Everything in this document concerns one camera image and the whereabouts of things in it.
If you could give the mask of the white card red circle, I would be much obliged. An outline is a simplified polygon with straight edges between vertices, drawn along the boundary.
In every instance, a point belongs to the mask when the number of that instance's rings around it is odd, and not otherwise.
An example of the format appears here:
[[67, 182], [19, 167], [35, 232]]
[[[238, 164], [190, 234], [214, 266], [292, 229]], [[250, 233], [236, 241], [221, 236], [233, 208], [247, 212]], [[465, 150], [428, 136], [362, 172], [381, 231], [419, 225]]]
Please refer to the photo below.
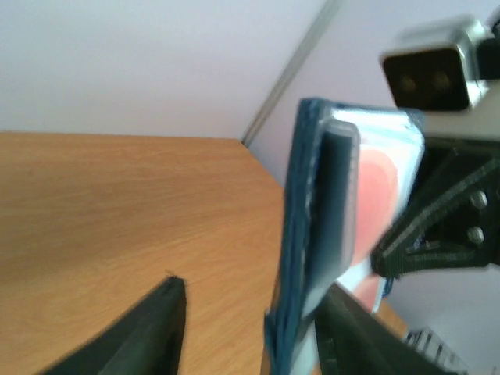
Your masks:
[[403, 205], [403, 182], [418, 156], [409, 146], [366, 146], [360, 153], [354, 255], [337, 284], [371, 313], [378, 310], [385, 281], [373, 273], [370, 252]]

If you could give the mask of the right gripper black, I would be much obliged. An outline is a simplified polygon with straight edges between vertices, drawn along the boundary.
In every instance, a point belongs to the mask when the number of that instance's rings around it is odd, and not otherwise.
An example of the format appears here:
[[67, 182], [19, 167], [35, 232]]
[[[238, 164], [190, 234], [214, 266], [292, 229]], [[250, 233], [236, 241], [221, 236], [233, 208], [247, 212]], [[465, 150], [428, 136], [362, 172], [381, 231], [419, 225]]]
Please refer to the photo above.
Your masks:
[[407, 208], [371, 254], [378, 275], [499, 264], [499, 142], [431, 137]]

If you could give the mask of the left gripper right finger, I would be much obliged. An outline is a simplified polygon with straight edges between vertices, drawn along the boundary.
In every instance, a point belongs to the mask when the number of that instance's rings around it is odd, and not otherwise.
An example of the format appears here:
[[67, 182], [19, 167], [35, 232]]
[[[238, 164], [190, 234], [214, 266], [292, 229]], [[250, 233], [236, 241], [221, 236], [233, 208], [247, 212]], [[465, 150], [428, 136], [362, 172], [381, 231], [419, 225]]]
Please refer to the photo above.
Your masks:
[[342, 287], [334, 285], [316, 309], [320, 369], [326, 375], [445, 375], [404, 344]]

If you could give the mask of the blue card holder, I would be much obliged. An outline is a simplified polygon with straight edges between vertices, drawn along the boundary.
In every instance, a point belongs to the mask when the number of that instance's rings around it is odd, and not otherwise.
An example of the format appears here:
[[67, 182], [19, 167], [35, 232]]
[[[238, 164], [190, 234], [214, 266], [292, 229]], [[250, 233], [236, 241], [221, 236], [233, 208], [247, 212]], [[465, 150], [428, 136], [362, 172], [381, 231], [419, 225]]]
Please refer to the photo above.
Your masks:
[[265, 374], [305, 373], [317, 357], [315, 311], [351, 266], [365, 173], [391, 185], [387, 219], [405, 208], [423, 153], [423, 114], [302, 99], [284, 189], [280, 260], [264, 317]]

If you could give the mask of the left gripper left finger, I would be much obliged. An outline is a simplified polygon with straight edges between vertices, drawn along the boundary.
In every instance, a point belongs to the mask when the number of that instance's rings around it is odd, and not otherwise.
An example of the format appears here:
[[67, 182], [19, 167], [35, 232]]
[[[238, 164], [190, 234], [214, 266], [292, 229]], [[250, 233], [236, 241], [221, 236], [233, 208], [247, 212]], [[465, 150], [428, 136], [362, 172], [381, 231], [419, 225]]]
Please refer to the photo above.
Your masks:
[[176, 374], [184, 340], [184, 280], [168, 277], [109, 329], [45, 374]]

